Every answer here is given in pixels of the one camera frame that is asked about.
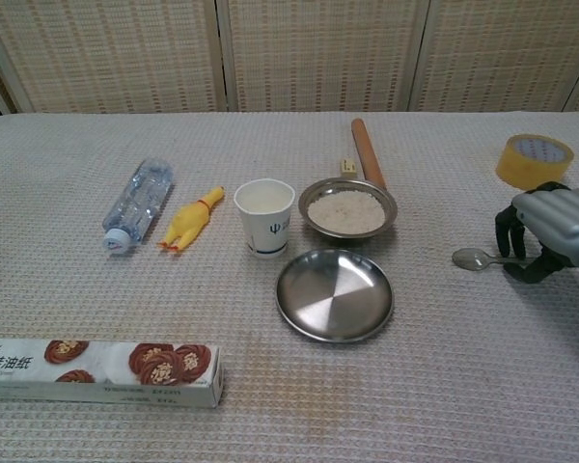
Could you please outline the black and silver right hand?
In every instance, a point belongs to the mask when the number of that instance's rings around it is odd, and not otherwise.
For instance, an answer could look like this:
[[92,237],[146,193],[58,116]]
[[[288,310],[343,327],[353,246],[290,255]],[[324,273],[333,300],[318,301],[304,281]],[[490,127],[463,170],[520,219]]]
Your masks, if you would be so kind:
[[516,281],[537,284],[565,268],[579,268],[579,188],[555,181],[516,195],[495,217],[495,234],[502,257],[526,258],[524,233],[541,245],[529,264],[506,263],[504,270]]

